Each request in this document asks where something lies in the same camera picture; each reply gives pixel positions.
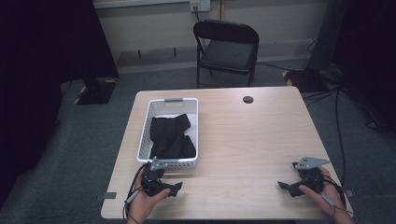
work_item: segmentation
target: gray metal bracket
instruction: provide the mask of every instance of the gray metal bracket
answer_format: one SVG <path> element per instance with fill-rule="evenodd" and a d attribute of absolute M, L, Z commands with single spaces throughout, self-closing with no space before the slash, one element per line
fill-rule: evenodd
<path fill-rule="evenodd" d="M 327 163 L 330 163 L 330 161 L 313 157 L 302 157 L 295 168 L 297 170 L 309 170 Z"/>

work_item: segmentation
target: chair leg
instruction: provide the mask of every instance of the chair leg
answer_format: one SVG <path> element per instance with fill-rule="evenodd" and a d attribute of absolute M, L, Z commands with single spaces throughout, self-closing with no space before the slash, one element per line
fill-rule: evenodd
<path fill-rule="evenodd" d="M 199 64 L 197 64 L 197 89 L 199 89 L 199 74 L 200 73 L 200 69 L 199 69 Z"/>
<path fill-rule="evenodd" d="M 255 71 L 256 71 L 256 64 L 253 64 L 253 66 L 250 68 L 250 73 L 248 74 L 248 79 L 247 79 L 248 87 L 250 87 L 250 83 L 253 82 Z"/>

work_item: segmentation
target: person's arm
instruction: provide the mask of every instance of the person's arm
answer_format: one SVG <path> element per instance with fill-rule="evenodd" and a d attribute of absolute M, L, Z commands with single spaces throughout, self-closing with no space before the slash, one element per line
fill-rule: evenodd
<path fill-rule="evenodd" d="M 326 170 L 323 167 L 319 167 L 321 172 L 325 175 L 325 178 L 330 177 L 330 173 L 328 170 Z M 299 189 L 308 195 L 310 198 L 312 198 L 318 206 L 325 212 L 329 217 L 332 217 L 334 222 L 336 224 L 354 224 L 355 221 L 353 218 L 349 215 L 349 213 L 346 211 L 343 203 L 341 202 L 340 195 L 338 195 L 338 191 L 335 188 L 334 185 L 324 182 L 323 183 L 323 191 L 322 193 L 329 198 L 336 207 L 331 206 L 329 203 L 327 203 L 323 197 L 314 192 L 312 189 L 310 189 L 307 186 L 301 185 Z"/>
<path fill-rule="evenodd" d="M 139 189 L 141 187 L 141 178 L 144 171 L 142 170 L 137 179 L 134 187 Z M 139 190 L 139 193 L 134 197 L 130 206 L 129 206 L 129 214 L 127 217 L 127 224 L 142 224 L 146 220 L 146 218 L 151 213 L 154 205 L 158 203 L 160 200 L 166 198 L 166 196 L 170 193 L 170 189 L 164 189 L 158 194 L 149 197 L 145 191 L 142 189 Z"/>

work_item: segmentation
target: white plastic basket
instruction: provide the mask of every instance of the white plastic basket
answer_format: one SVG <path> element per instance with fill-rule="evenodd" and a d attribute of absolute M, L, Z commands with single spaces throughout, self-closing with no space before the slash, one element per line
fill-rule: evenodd
<path fill-rule="evenodd" d="M 190 128 L 184 132 L 188 135 L 195 146 L 196 155 L 194 158 L 162 160 L 169 168 L 194 168 L 198 159 L 198 99 L 196 98 L 176 98 L 151 100 L 148 103 L 145 125 L 143 126 L 140 138 L 137 160 L 143 163 L 152 162 L 149 158 L 154 143 L 150 139 L 151 120 L 155 118 L 175 118 L 181 114 L 186 114 L 190 121 Z"/>

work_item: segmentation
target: basket handle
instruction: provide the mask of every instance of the basket handle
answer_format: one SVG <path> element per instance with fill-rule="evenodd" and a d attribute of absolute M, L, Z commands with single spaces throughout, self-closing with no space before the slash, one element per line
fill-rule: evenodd
<path fill-rule="evenodd" d="M 168 99 L 163 99 L 166 103 L 177 103 L 177 102 L 183 102 L 183 98 L 168 98 Z"/>

